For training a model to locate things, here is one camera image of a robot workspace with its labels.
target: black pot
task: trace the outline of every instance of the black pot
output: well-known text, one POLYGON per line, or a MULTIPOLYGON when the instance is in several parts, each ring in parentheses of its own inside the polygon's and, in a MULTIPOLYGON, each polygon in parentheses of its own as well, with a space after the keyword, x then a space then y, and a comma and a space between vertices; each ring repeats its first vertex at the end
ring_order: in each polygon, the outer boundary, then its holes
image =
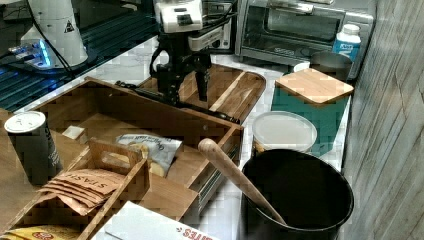
POLYGON ((243 173, 280 213, 274 221, 244 194, 239 240, 334 240, 353 211, 353 192, 331 165, 309 154, 275 149, 250 159, 243 173))

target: cardboard box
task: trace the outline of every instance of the cardboard box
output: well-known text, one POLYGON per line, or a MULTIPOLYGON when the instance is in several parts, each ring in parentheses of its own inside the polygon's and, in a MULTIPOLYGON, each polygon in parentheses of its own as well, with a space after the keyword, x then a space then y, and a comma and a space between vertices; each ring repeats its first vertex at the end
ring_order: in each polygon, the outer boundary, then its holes
POLYGON ((95 239, 218 240, 132 202, 109 219, 94 235, 95 239))

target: wooden spoon handle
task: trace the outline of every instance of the wooden spoon handle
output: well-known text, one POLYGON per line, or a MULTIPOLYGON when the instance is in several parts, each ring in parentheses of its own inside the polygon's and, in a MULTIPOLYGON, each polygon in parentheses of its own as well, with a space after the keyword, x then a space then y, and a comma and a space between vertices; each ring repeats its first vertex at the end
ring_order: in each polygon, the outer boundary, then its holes
POLYGON ((230 179, 240 190, 256 205, 268 209, 272 216, 281 224, 287 226, 283 218, 250 182, 250 180, 237 168, 231 159, 211 139, 203 139, 199 143, 199 151, 211 162, 225 177, 230 179))

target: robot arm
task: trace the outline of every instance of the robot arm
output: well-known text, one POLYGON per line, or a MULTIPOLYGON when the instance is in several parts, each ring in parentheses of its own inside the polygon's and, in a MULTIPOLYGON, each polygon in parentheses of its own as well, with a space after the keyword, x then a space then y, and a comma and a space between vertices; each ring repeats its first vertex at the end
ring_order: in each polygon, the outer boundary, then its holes
POLYGON ((161 29, 159 46, 150 62, 150 75, 157 79, 164 100, 174 106, 179 103, 179 88, 184 78, 196 72, 199 99, 207 101, 209 68, 212 66, 208 46, 222 38, 223 26, 234 14, 203 21, 200 0, 156 3, 155 11, 161 29), (161 52, 169 56, 167 64, 153 64, 161 52))
POLYGON ((72 68, 87 58, 76 26, 71 0, 27 0, 34 26, 9 49, 18 59, 37 56, 26 63, 39 70, 72 68))

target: toaster oven door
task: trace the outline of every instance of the toaster oven door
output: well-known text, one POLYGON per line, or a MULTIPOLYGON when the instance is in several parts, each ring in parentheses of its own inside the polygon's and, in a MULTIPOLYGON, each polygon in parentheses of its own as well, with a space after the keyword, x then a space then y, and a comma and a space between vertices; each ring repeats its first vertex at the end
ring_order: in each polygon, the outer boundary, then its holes
POLYGON ((297 60, 331 50, 345 13, 309 6, 305 12, 291 6, 256 6, 253 1, 246 11, 242 48, 297 60))

